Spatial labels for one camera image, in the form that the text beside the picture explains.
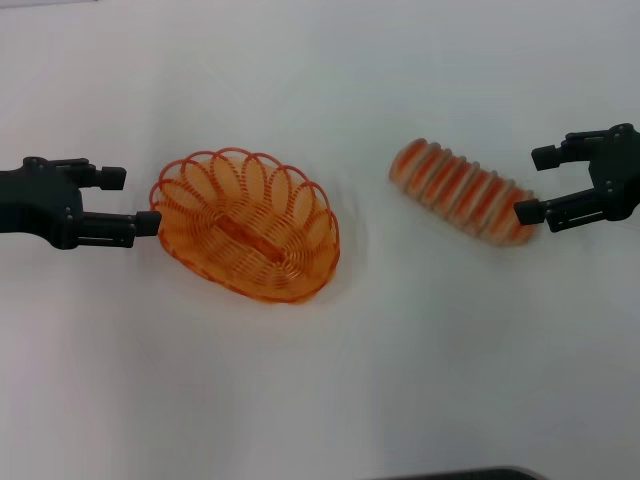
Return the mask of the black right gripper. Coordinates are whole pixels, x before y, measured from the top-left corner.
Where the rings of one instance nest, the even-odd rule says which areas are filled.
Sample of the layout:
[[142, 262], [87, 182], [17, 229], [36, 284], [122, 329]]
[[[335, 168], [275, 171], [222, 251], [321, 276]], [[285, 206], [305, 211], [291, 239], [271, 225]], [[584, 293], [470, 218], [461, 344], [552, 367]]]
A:
[[589, 173], [596, 191], [516, 202], [514, 212], [522, 226], [547, 223], [557, 233], [604, 219], [625, 220], [639, 205], [639, 133], [632, 124], [569, 133], [559, 147], [536, 148], [531, 157], [538, 171], [594, 157]]

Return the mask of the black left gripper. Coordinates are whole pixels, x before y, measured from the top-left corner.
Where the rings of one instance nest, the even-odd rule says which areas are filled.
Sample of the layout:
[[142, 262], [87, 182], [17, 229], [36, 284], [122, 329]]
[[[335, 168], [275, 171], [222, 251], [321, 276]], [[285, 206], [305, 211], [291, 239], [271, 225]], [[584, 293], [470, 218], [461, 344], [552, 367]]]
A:
[[93, 187], [122, 190], [125, 180], [124, 168], [97, 168], [85, 158], [49, 161], [27, 157], [21, 167], [1, 173], [1, 231], [35, 235], [60, 250], [132, 248], [136, 238], [158, 234], [161, 213], [85, 212], [82, 216], [79, 191]]

